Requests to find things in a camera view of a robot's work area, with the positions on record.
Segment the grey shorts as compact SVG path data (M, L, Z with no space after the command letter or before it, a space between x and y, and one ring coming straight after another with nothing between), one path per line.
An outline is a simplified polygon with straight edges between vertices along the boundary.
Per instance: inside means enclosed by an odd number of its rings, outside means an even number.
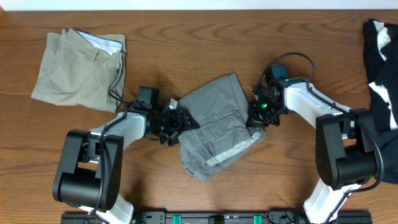
M180 157L191 177L206 182L266 137L262 128L247 127L248 99L236 74L207 83L178 101L200 127L183 132Z

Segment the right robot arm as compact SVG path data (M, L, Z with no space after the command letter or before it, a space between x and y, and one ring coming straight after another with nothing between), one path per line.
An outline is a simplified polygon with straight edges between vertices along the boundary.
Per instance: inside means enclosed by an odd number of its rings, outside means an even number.
M336 103L306 78L290 78L282 64L268 66L252 92L247 126L279 126L281 115L297 113L315 129L320 179L294 223L338 223L350 195L380 184L384 163L369 110Z

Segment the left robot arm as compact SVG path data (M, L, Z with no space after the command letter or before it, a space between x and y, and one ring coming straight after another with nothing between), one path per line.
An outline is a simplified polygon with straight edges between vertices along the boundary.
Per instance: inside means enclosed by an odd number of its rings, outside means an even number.
M69 131L55 174L53 198L86 211L79 223L132 223L134 207L119 193L125 148L147 134L173 146L183 132L200 127L178 101L160 104L159 89L141 86L130 102L112 88L108 93L123 110L101 127Z

